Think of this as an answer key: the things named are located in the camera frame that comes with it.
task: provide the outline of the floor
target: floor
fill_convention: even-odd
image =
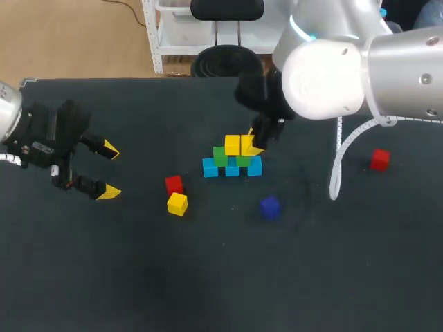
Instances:
[[[144,23],[141,0],[130,4]],[[0,0],[0,80],[155,77],[146,29],[102,0]]]

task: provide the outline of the cube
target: cube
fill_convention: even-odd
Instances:
[[[249,176],[259,176],[262,175],[262,157],[254,156],[251,157],[251,165],[248,167]]]
[[[224,169],[225,176],[240,176],[240,167],[237,166],[235,157],[228,158],[228,166]]]
[[[274,196],[262,199],[260,201],[260,210],[266,219],[278,218],[282,213],[280,202]]]
[[[251,157],[236,156],[235,161],[238,167],[249,167],[251,165]]]
[[[165,178],[166,190],[168,191],[168,197],[171,197],[173,192],[177,194],[183,193],[183,183],[180,176],[170,176]]]
[[[257,156],[264,150],[252,145],[254,135],[242,135],[242,156]]]
[[[228,156],[224,154],[224,147],[214,147],[214,163],[217,167],[228,166]]]
[[[389,167],[390,152],[377,149],[372,155],[370,169],[384,172]]]
[[[188,197],[173,192],[168,200],[168,212],[177,216],[183,216],[188,208]]]
[[[240,155],[240,135],[226,135],[224,138],[224,153],[227,156]]]
[[[216,178],[219,176],[219,169],[215,166],[214,158],[204,158],[202,161],[205,178]]]

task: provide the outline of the cyan cube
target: cyan cube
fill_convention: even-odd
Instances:
[[[282,213],[280,202],[274,196],[262,199],[260,201],[260,210],[266,219],[278,218]]]
[[[248,166],[248,176],[262,175],[262,157],[251,157],[251,164]]]
[[[225,176],[240,176],[240,167],[237,166],[235,157],[228,158],[228,166],[224,169]]]
[[[203,175],[205,178],[216,178],[219,176],[219,169],[215,166],[214,158],[204,158]]]

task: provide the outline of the black chair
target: black chair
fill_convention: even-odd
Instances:
[[[200,21],[255,21],[264,14],[263,0],[192,0],[191,13]],[[261,59],[240,45],[216,45],[198,54],[193,77],[263,76]]]

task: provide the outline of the stack of blocks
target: stack of blocks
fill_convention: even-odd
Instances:
[[[171,176],[165,179],[168,191],[168,212],[183,216],[188,208],[188,197],[183,194],[183,183],[180,176]]]
[[[262,175],[262,158],[256,156],[261,150],[254,150],[252,139],[252,135],[226,135],[224,147],[214,147],[213,157],[203,159],[204,177],[218,177],[218,167],[225,167],[225,176],[239,176],[240,167],[247,167],[249,176]]]

